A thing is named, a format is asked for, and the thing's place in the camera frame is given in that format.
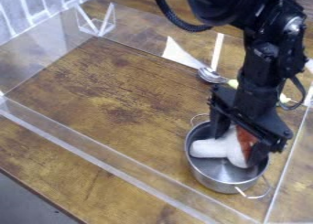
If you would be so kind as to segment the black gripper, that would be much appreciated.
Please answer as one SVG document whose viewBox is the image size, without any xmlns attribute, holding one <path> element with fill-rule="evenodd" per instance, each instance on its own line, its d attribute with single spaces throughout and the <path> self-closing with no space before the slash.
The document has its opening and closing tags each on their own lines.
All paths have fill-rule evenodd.
<svg viewBox="0 0 313 224">
<path fill-rule="evenodd" d="M 277 113 L 277 90 L 267 87 L 238 89 L 216 84 L 211 87 L 210 126 L 215 139 L 227 132 L 235 123 L 257 139 L 251 146 L 247 166 L 258 165 L 269 153 L 281 153 L 293 132 Z"/>
</svg>

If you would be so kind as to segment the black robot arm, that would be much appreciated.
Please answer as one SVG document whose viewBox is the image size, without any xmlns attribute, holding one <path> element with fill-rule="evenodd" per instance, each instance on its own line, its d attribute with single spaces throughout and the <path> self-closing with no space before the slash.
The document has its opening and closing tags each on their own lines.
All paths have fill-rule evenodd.
<svg viewBox="0 0 313 224">
<path fill-rule="evenodd" d="M 214 138 L 235 125 L 232 159 L 250 167 L 279 152 L 291 130 L 277 115 L 286 81 L 305 92 L 297 74 L 305 69 L 306 14 L 294 0 L 188 0 L 206 28 L 231 25 L 243 30 L 246 50 L 235 89 L 211 90 L 210 122 Z"/>
</svg>

